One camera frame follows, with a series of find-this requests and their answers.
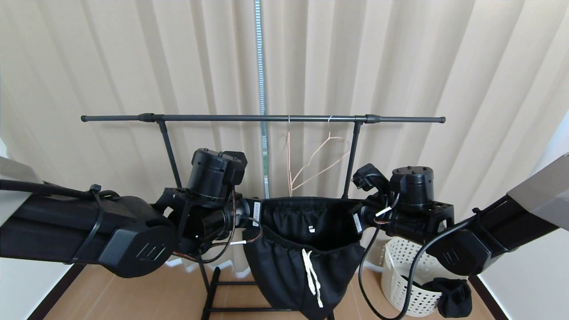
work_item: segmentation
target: robotic arm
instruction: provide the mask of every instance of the robotic arm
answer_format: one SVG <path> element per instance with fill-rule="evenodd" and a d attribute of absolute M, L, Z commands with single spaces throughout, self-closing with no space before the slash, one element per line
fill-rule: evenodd
<path fill-rule="evenodd" d="M 29 182 L 31 168 L 0 158 L 0 256 L 100 264 L 126 278 L 158 269 L 173 252 L 202 261 L 203 253 L 220 245 L 215 240 L 231 237 L 235 228 L 247 228 L 255 220 L 255 203 L 262 201 L 234 192 L 246 164 L 243 153 L 199 149 L 188 186 L 166 188 L 156 203 L 148 204 L 97 185 L 77 191 Z M 427 253 L 451 272 L 469 276 L 559 227 L 569 229 L 568 166 L 569 157 L 560 157 L 440 237 L 454 225 L 453 205 L 435 201 L 432 169 L 398 168 L 388 180 L 368 164 L 353 182 L 377 192 L 349 214 L 363 228 L 380 227 L 390 236 L 419 244 L 437 239 Z M 173 210 L 168 217 L 166 208 Z"/>

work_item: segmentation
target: white plastic basket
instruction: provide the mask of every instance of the white plastic basket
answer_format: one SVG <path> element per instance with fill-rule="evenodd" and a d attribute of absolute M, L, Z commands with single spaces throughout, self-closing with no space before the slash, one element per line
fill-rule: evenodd
<path fill-rule="evenodd" d="M 411 269 L 413 258 L 420 245 L 395 237 L 386 245 L 384 272 L 381 275 L 381 289 L 387 300 L 399 311 L 403 309 L 407 280 L 401 275 L 407 276 Z M 424 253 L 417 265 L 414 282 L 423 285 L 434 278 L 466 279 L 445 269 L 435 257 Z M 417 286 L 411 288 L 411 301 L 407 315 L 412 317 L 425 317 L 436 310 L 436 304 L 440 298 L 440 292 L 423 290 Z"/>

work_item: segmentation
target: clothes rack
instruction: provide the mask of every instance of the clothes rack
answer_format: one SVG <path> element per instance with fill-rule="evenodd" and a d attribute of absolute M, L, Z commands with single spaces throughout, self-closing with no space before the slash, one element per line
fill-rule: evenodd
<path fill-rule="evenodd" d="M 168 154 L 168 160 L 170 161 L 170 166 L 172 168 L 172 173 L 176 181 L 176 186 L 182 188 L 182 181 L 180 180 L 180 174 L 178 172 L 178 167 L 174 159 L 174 152 L 172 151 L 172 145 L 170 143 L 170 137 L 168 135 L 168 129 L 166 127 L 166 121 L 231 121 L 231 122 L 353 122 L 353 134 L 352 134 L 352 145 L 348 158 L 348 169 L 346 172 L 346 178 L 344 183 L 344 192 L 342 194 L 343 199 L 348 198 L 348 190 L 350 185 L 350 177 L 352 176 L 354 158 L 356 156 L 356 147 L 358 143 L 358 137 L 360 135 L 360 129 L 363 124 L 377 124 L 381 122 L 428 122 L 428 123 L 444 123 L 446 121 L 445 117 L 382 117 L 375 114 L 366 114 L 363 116 L 302 116 L 302 115 L 245 115 L 245 114 L 154 114 L 154 113 L 142 113 L 139 115 L 132 116 L 81 116 L 83 122 L 89 121 L 142 121 L 142 122 L 154 122 L 157 123 L 162 137 L 164 139 L 164 145 L 166 147 L 166 153 Z M 203 263 L 199 263 L 202 278 L 204 280 L 204 285 L 207 291 L 207 298 L 205 300 L 205 305 L 201 315 L 201 320 L 208 320 L 212 313 L 218 312 L 272 312 L 272 311 L 296 311 L 291 309 L 277 309 L 272 307 L 214 307 L 213 300 L 215 298 L 216 290 L 218 286 L 227 285 L 256 285 L 254 281 L 219 281 L 219 276 L 221 269 L 215 267 L 213 271 L 213 276 L 211 282 L 208 280 L 208 276 L 205 272 L 205 266 Z M 334 314 L 331 313 L 328 316 L 328 320 L 334 320 Z"/>

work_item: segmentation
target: beige curtain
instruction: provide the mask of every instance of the beige curtain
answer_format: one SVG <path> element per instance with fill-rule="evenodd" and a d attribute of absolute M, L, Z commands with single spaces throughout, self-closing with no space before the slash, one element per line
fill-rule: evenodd
<path fill-rule="evenodd" d="M 437 199 L 454 204 L 460 220 L 525 179 L 565 115 L 567 7 L 262 1 L 267 113 L 446 116 L 443 125 L 363 125 L 354 168 L 373 163 L 389 176 L 430 166 Z M 2 1 L 0 39 L 2 138 L 16 159 L 69 187 L 97 182 L 153 202 L 174 185 L 156 125 L 84 124 L 82 114 L 259 112 L 253 0 Z M 352 134 L 348 124 L 267 126 L 271 197 L 288 195 L 288 130 L 293 172 L 328 128 Z M 196 148 L 242 150 L 249 166 L 238 191 L 263 195 L 258 124 L 169 128 L 182 180 Z M 330 142 L 295 184 L 347 150 Z M 347 163 L 294 195 L 340 196 Z M 351 188 L 350 196 L 365 194 Z M 229 260 L 246 269 L 240 248 Z"/>

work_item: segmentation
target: white label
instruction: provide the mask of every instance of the white label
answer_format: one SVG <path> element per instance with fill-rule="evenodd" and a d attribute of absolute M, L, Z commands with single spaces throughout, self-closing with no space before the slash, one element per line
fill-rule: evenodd
<path fill-rule="evenodd" d="M 357 216 L 357 213 L 353 215 L 354 223 L 356 224 L 357 233 L 361 232 L 361 224 L 360 224 L 360 217 Z"/>
<path fill-rule="evenodd" d="M 253 219 L 261 221 L 261 203 L 255 202 L 253 205 Z M 253 221 L 253 227 L 258 227 L 259 224 Z"/>

